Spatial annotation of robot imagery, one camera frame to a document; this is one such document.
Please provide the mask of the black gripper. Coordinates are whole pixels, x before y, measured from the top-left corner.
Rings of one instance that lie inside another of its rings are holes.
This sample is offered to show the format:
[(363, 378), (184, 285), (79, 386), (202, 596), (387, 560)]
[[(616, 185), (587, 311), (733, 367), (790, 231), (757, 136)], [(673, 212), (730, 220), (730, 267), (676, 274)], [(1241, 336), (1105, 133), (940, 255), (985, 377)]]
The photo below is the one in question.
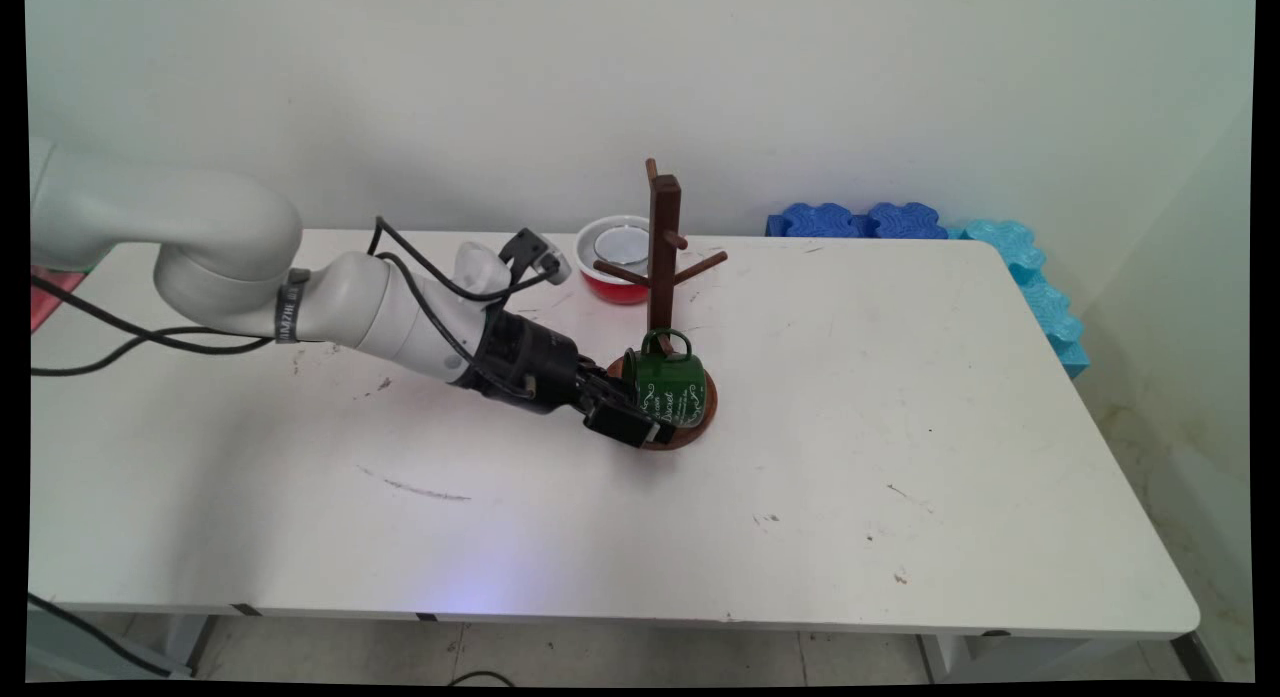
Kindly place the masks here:
[(534, 414), (577, 409), (584, 396), (585, 427), (631, 448), (668, 445), (676, 432), (627, 402), (631, 384), (582, 361), (571, 338), (507, 309), (486, 309), (474, 364), (454, 384)]

